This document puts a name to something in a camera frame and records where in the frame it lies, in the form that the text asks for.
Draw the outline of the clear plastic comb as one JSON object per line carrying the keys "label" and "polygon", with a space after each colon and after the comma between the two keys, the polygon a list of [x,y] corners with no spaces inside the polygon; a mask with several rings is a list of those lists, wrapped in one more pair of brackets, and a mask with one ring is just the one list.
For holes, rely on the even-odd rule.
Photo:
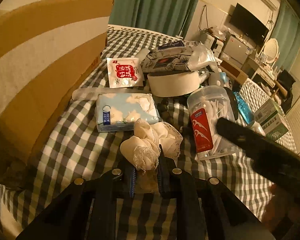
{"label": "clear plastic comb", "polygon": [[100,94],[109,92],[108,88],[79,88],[73,91],[72,100],[97,100]]}

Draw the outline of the white red sachet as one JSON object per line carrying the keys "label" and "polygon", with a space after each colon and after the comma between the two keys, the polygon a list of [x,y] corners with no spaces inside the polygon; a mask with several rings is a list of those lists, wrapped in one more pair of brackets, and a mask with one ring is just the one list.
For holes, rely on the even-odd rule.
{"label": "white red sachet", "polygon": [[137,57],[107,58],[110,88],[143,86],[144,76]]}

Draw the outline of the blue glitter bottle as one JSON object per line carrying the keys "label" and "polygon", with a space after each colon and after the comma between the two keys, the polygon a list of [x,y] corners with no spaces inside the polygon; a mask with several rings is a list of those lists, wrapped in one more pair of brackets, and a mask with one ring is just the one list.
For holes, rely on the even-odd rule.
{"label": "blue glitter bottle", "polygon": [[254,121],[254,115],[248,106],[248,104],[244,101],[244,99],[240,96],[239,92],[234,92],[234,96],[237,100],[238,111],[243,117],[244,121],[248,124]]}

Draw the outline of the black wall television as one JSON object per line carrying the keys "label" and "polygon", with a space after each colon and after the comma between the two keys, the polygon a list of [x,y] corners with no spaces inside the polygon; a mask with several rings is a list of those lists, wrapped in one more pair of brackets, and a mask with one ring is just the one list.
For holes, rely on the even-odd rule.
{"label": "black wall television", "polygon": [[229,23],[242,31],[258,46],[263,45],[269,32],[269,29],[256,16],[239,3],[236,4]]}

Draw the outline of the printed wet wipes pack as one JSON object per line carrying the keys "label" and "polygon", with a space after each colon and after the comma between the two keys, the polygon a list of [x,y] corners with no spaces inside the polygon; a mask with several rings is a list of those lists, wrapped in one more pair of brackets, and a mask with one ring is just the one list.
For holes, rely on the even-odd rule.
{"label": "printed wet wipes pack", "polygon": [[211,49],[199,41],[178,40],[150,50],[141,62],[144,73],[186,71],[206,67],[217,72],[218,66]]}

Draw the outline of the blue cloud tissue pack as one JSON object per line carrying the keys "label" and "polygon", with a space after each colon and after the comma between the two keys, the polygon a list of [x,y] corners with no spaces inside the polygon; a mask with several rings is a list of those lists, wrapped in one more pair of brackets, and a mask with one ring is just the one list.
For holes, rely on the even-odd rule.
{"label": "blue cloud tissue pack", "polygon": [[107,93],[96,100],[96,126],[99,132],[132,131],[138,119],[155,124],[159,113],[153,96],[144,93]]}

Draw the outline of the grey mini fridge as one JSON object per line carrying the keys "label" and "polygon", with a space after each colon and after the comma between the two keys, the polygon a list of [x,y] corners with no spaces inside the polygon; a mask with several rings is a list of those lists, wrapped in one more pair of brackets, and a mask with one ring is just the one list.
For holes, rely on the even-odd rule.
{"label": "grey mini fridge", "polygon": [[228,55],[229,60],[232,60],[233,64],[237,64],[238,66],[245,63],[248,57],[247,51],[248,47],[234,35],[230,35],[223,46],[223,53]]}

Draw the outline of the white dressing table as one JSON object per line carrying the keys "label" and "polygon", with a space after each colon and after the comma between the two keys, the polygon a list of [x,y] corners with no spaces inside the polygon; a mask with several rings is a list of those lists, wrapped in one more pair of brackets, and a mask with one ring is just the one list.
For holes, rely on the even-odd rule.
{"label": "white dressing table", "polygon": [[254,79],[256,75],[259,75],[268,85],[270,85],[271,88],[277,87],[276,91],[280,91],[284,98],[287,97],[288,91],[275,79],[274,77],[271,77],[271,75],[265,70],[265,68],[259,64],[255,59],[251,59],[253,61],[253,64],[251,65],[251,68],[254,70],[254,73],[251,80]]}

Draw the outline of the white lace cloth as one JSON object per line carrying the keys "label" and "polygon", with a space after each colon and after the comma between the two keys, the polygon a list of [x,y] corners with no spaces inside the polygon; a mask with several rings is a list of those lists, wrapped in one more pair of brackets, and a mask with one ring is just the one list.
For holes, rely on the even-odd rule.
{"label": "white lace cloth", "polygon": [[170,124],[149,124],[138,119],[134,124],[134,135],[122,142],[121,154],[143,172],[154,170],[159,165],[161,153],[175,159],[180,155],[183,136]]}

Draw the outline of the green white medicine box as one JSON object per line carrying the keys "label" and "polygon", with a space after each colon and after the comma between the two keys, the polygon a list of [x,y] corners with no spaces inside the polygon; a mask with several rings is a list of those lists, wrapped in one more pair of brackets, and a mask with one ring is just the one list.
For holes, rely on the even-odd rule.
{"label": "green white medicine box", "polygon": [[277,141],[289,131],[284,113],[273,99],[268,99],[254,113],[254,118],[261,125],[266,137],[273,141]]}

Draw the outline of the white drawer cabinet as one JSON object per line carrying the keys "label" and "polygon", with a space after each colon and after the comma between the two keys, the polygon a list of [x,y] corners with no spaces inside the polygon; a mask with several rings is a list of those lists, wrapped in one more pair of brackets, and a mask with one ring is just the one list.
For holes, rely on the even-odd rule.
{"label": "white drawer cabinet", "polygon": [[201,42],[206,46],[206,48],[211,49],[216,58],[219,57],[224,45],[223,41],[208,33],[203,33],[201,35]]}

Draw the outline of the small brown cardboard box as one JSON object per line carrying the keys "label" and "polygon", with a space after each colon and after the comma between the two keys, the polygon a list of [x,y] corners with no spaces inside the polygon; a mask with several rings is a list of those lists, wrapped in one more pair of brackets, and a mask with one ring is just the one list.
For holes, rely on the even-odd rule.
{"label": "small brown cardboard box", "polygon": [[248,78],[245,72],[226,60],[223,60],[219,66],[222,71],[226,72],[226,74],[232,77],[240,85],[243,85]]}

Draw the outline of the clear floss pick jar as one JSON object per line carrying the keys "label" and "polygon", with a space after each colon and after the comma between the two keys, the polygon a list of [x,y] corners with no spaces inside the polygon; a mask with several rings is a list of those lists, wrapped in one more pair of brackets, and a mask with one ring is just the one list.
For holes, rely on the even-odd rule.
{"label": "clear floss pick jar", "polygon": [[196,160],[219,158],[235,153],[235,146],[216,131],[218,119],[234,121],[230,99],[223,87],[205,86],[187,99],[194,133]]}

